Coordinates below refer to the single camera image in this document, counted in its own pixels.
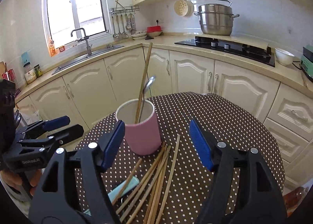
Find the person's left hand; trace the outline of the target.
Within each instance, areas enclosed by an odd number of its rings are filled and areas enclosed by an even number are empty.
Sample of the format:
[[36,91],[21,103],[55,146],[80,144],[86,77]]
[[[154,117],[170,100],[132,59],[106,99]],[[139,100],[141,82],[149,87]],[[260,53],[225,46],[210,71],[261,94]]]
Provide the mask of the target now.
[[[32,186],[30,190],[30,194],[32,196],[35,193],[35,190],[37,188],[37,185],[38,185],[38,182],[40,181],[41,176],[42,176],[42,172],[39,169],[34,173],[32,178],[29,180],[29,183]],[[7,169],[1,170],[1,177],[7,185],[13,187],[14,189],[18,189],[23,184],[22,179],[17,174],[14,174],[13,172]]]

